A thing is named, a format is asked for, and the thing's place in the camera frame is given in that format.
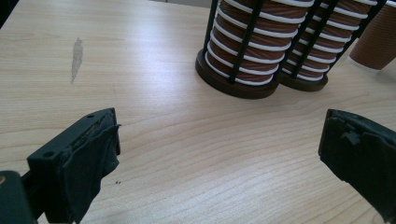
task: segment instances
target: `table stain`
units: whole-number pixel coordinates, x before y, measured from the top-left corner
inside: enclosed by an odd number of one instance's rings
[[[78,69],[82,64],[82,40],[77,38],[75,46],[73,48],[73,62],[72,62],[72,79],[70,80],[70,84],[74,83],[76,79]]]

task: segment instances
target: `wood grain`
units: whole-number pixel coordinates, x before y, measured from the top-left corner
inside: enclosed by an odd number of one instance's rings
[[[24,174],[28,155],[114,106],[120,166],[83,223],[381,223],[319,160],[318,142],[328,108],[396,130],[396,63],[372,75],[343,57],[323,91],[280,86],[266,99],[237,99],[194,70],[208,13],[152,1],[21,0],[0,30],[0,169]]]

